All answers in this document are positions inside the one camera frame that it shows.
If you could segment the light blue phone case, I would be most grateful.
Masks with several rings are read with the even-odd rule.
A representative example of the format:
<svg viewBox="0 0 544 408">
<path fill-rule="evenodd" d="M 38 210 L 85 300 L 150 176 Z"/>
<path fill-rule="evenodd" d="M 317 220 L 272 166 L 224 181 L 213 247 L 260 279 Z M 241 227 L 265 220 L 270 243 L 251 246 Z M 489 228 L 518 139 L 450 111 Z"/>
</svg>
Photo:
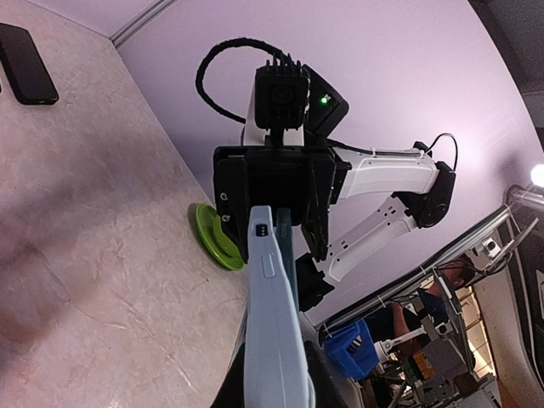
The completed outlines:
<svg viewBox="0 0 544 408">
<path fill-rule="evenodd" d="M 260 354 L 267 350 L 270 368 L 283 360 L 288 371 L 303 342 L 298 313 L 275 237 L 276 213 L 269 206 L 253 207 L 247 231 L 248 304 L 246 341 Z"/>
</svg>

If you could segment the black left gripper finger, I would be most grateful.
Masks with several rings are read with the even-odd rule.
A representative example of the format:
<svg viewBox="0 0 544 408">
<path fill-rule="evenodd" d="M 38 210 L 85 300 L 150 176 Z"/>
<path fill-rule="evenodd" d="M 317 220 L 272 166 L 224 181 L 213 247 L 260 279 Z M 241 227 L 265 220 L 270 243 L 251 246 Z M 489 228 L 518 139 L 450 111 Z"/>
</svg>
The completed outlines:
<svg viewBox="0 0 544 408">
<path fill-rule="evenodd" d="M 242 343 L 211 406 L 339 407 L 340 393 L 320 350 L 309 340 L 299 345 L 288 371 L 284 360 L 266 368 L 269 352 L 257 354 L 250 343 Z"/>
</svg>

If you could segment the blue storage bin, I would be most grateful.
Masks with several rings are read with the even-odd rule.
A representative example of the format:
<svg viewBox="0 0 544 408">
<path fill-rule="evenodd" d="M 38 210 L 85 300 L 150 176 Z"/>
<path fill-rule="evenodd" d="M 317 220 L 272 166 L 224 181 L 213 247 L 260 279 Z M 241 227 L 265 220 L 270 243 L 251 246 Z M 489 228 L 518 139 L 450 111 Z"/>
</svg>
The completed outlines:
<svg viewBox="0 0 544 408">
<path fill-rule="evenodd" d="M 364 320 L 359 320 L 325 340 L 326 355 L 346 377 L 367 378 L 379 363 L 377 351 Z"/>
</svg>

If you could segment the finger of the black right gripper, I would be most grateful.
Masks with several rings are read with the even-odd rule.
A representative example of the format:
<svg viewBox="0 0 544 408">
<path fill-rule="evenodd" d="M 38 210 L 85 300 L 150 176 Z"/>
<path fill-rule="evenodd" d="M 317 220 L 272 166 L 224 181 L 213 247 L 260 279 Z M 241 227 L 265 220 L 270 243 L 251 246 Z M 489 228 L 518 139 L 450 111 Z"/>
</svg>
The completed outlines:
<svg viewBox="0 0 544 408">
<path fill-rule="evenodd" d="M 315 159 L 308 166 L 308 192 L 301 229 L 309 251 L 316 261 L 323 261 L 328 245 L 328 213 L 336 172 L 333 159 Z"/>
<path fill-rule="evenodd" d="M 250 206 L 245 161 L 241 157 L 215 156 L 213 188 L 222 231 L 236 245 L 242 260 L 246 262 Z"/>
</svg>

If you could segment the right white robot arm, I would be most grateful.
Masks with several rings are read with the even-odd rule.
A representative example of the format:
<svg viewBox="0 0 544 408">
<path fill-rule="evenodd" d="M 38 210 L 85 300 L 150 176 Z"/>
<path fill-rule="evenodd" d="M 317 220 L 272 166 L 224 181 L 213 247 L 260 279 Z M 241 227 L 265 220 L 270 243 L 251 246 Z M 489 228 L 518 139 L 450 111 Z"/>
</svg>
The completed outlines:
<svg viewBox="0 0 544 408">
<path fill-rule="evenodd" d="M 348 103 L 307 65 L 259 67 L 246 115 L 250 141 L 218 147 L 213 186 L 220 226 L 248 255 L 250 212 L 274 225 L 288 211 L 308 252 L 297 260 L 307 311 L 363 260 L 447 214 L 456 180 L 421 142 L 408 150 L 357 149 L 330 139 Z"/>
</svg>

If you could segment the right aluminium frame post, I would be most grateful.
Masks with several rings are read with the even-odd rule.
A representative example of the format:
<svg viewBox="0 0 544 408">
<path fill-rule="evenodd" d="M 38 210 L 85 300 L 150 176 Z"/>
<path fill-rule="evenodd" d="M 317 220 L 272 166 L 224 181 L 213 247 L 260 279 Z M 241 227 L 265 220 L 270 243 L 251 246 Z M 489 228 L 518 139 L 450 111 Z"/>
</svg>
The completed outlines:
<svg viewBox="0 0 544 408">
<path fill-rule="evenodd" d="M 144 8 L 128 23 L 118 29 L 112 36 L 110 41 L 115 48 L 120 48 L 124 43 L 136 35 L 141 29 L 148 25 L 154 18 L 162 14 L 168 8 L 172 7 L 177 0 L 160 0 L 154 1 L 151 5 Z"/>
</svg>

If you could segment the black smartphone teal edge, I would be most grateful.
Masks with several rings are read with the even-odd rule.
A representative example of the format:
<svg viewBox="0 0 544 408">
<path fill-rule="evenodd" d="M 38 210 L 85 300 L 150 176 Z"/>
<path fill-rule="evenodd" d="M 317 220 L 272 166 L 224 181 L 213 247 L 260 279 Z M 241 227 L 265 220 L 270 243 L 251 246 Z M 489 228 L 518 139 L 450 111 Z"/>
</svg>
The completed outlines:
<svg viewBox="0 0 544 408">
<path fill-rule="evenodd" d="M 59 94 L 28 30 L 1 24 L 1 63 L 22 105 L 54 105 Z"/>
<path fill-rule="evenodd" d="M 292 291 L 295 310 L 298 312 L 298 278 L 292 245 L 292 217 L 288 208 L 279 208 L 276 212 L 275 237 L 280 248 L 286 277 Z"/>
</svg>

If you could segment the seated person dark shirt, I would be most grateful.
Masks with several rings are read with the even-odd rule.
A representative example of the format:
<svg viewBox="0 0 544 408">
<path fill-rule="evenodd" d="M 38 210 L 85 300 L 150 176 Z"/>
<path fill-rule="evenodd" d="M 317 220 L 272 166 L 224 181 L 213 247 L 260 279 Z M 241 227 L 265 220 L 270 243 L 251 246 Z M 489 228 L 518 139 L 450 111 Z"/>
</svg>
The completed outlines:
<svg viewBox="0 0 544 408">
<path fill-rule="evenodd" d="M 465 255 L 439 270 L 453 286 L 454 291 L 465 287 L 476 273 L 473 261 Z M 449 320 L 445 302 L 441 297 L 440 284 L 436 280 L 428 289 L 418 288 L 417 296 L 422 300 L 423 317 L 429 315 L 434 324 L 446 323 Z M 385 308 L 367 315 L 365 323 L 374 343 L 394 340 L 422 326 L 419 315 L 412 313 L 398 302 L 391 302 Z M 422 334 L 401 343 L 397 349 L 403 356 L 409 357 L 422 350 L 430 342 L 428 334 Z"/>
</svg>

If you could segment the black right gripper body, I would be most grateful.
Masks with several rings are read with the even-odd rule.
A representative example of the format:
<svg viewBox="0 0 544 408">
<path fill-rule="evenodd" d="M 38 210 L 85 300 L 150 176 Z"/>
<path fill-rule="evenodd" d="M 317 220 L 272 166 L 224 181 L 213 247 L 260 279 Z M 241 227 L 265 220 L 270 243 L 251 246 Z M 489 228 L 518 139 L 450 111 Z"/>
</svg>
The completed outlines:
<svg viewBox="0 0 544 408">
<path fill-rule="evenodd" d="M 274 211 L 288 208 L 293 223 L 301 225 L 308 192 L 308 166 L 315 159 L 333 159 L 336 172 L 339 160 L 329 148 L 264 146 L 219 146 L 213 157 L 241 157 L 246 163 L 250 211 L 255 206 L 269 206 Z M 335 177 L 331 192 L 331 203 Z"/>
</svg>

